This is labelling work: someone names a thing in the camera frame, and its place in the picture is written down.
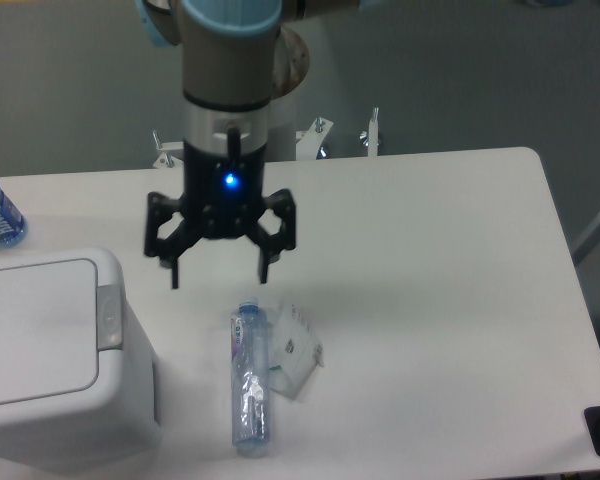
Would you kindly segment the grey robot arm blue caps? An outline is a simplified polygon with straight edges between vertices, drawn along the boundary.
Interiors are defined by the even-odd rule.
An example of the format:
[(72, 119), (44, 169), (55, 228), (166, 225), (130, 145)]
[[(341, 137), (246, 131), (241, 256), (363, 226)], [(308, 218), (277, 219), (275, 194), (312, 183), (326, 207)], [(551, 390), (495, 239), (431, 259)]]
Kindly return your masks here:
[(296, 247), (288, 189), (262, 193), (275, 92), (275, 48), (286, 22), (370, 1), (139, 1), (149, 34), (182, 48), (185, 100), (183, 192), (151, 192), (144, 253), (170, 270), (198, 241), (247, 237), (260, 249), (258, 276)]

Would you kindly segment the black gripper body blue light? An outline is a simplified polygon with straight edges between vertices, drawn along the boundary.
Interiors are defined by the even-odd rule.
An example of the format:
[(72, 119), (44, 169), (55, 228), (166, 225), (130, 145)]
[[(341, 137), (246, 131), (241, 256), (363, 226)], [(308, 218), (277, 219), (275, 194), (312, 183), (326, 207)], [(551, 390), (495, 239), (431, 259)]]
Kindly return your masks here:
[(265, 211), (265, 152), (261, 147), (232, 160), (184, 144), (183, 220), (178, 226), (182, 240), (269, 238), (259, 224)]

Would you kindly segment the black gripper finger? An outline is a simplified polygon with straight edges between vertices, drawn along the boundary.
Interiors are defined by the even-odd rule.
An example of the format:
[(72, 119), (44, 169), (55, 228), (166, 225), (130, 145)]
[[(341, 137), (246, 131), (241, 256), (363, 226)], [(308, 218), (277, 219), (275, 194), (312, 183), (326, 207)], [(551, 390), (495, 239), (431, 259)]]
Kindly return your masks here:
[[(178, 213), (180, 224), (166, 237), (159, 236), (162, 225)], [(161, 267), (171, 272), (171, 288), (179, 288), (179, 258), (202, 238), (198, 218), (191, 216), (185, 197), (173, 199), (159, 192), (147, 195), (147, 214), (144, 236), (144, 255), (158, 258)]]
[[(280, 220), (279, 230), (273, 234), (259, 223), (268, 210)], [(251, 205), (247, 216), (247, 238), (259, 248), (258, 278), (261, 284), (266, 284), (270, 264), (279, 260), (282, 251), (296, 248), (296, 204), (289, 189), (261, 197)]]

